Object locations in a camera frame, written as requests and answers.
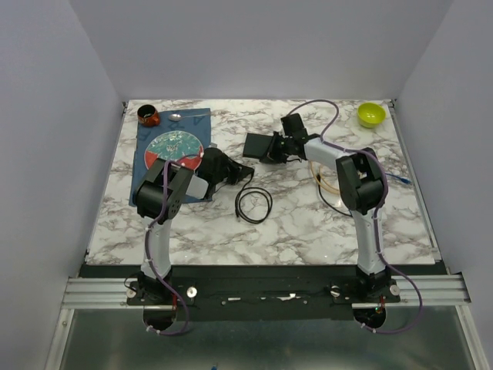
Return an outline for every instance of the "white wall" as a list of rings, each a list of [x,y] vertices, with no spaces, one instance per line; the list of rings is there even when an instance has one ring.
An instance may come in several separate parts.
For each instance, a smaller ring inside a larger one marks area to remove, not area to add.
[[[394,98],[451,0],[71,0],[126,98]]]
[[[0,368],[44,368],[82,263],[121,103],[69,3],[0,11]]]
[[[397,114],[444,260],[462,271],[493,364],[493,2],[455,0]]]

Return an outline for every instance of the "spoon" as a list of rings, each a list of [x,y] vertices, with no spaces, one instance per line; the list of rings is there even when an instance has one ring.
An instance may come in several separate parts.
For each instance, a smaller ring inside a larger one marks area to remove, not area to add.
[[[181,114],[179,113],[173,113],[173,114],[170,114],[168,116],[168,119],[170,121],[173,121],[173,122],[179,122],[181,121],[183,118],[190,118],[190,117],[200,117],[200,116],[209,116],[211,114],[211,112],[208,112],[208,113],[203,113],[203,114],[195,114],[193,116],[182,116]]]

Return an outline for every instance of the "yellow bowl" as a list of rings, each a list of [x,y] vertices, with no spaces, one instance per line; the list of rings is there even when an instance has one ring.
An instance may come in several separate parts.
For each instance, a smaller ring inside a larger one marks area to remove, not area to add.
[[[357,108],[357,121],[368,129],[380,125],[385,119],[385,109],[375,103],[363,103]]]

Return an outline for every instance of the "blue mat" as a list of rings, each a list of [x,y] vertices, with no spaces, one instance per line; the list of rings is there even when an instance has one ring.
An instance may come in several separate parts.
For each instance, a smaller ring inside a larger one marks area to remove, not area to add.
[[[144,127],[139,124],[137,129],[137,146],[133,156],[132,188],[130,190],[129,204],[132,202],[133,191],[140,180],[146,174],[155,158],[164,160],[178,160],[187,154],[203,151],[210,145],[210,116],[182,118],[179,122],[168,119],[172,113],[184,116],[192,116],[210,113],[210,109],[184,109],[160,112],[161,123],[156,127]],[[184,160],[188,167],[196,169],[200,164],[200,158]],[[193,197],[186,197],[184,203],[200,202]]]

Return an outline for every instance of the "white marble surface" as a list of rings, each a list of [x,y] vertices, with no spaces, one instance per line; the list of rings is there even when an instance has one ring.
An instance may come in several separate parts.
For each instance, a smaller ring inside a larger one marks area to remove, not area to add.
[[[143,221],[129,206],[132,160],[136,146],[137,109],[153,104],[159,111],[211,108],[212,141],[231,158],[255,166],[252,185],[274,198],[270,217],[259,225],[235,217],[233,201],[241,185],[224,187],[212,202],[185,204],[173,221],[170,242],[174,264],[355,264],[354,223],[325,206],[317,195],[307,162],[278,166],[243,159],[247,132],[271,134],[296,100],[136,100],[129,102],[105,196],[87,256],[89,264],[140,264]],[[326,138],[351,148],[371,146],[388,172],[408,176],[387,106],[387,118],[376,129],[358,125],[361,101],[337,101],[340,115]],[[309,133],[320,133],[335,109],[324,103],[300,110]],[[337,184],[334,173],[328,173]],[[384,253],[392,264],[433,264],[431,242],[414,189],[389,179],[384,206]],[[325,193],[332,204],[340,199]],[[260,216],[262,199],[250,198],[245,210]]]

